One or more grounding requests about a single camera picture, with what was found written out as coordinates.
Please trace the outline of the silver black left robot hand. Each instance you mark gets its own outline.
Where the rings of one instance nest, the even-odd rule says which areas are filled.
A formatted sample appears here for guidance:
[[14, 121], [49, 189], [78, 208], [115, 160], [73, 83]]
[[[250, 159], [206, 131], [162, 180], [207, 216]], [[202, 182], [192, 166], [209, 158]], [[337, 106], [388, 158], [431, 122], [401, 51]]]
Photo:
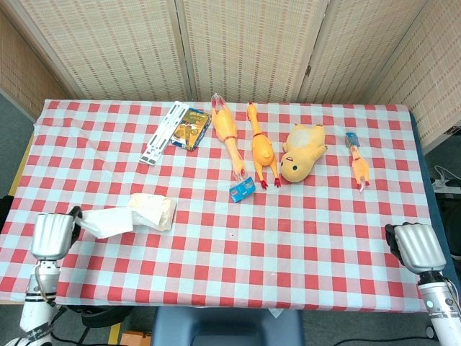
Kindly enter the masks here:
[[80, 236], [78, 219], [83, 213], [75, 206], [67, 214], [41, 213], [37, 216], [32, 237], [31, 253], [37, 260], [63, 259]]

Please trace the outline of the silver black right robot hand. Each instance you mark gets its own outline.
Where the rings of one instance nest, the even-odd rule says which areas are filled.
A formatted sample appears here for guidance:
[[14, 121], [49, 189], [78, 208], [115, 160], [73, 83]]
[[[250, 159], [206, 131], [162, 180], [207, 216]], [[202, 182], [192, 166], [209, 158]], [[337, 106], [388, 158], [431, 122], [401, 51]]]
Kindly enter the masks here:
[[385, 226], [390, 252], [413, 274], [444, 269], [447, 261], [431, 225], [404, 223]]

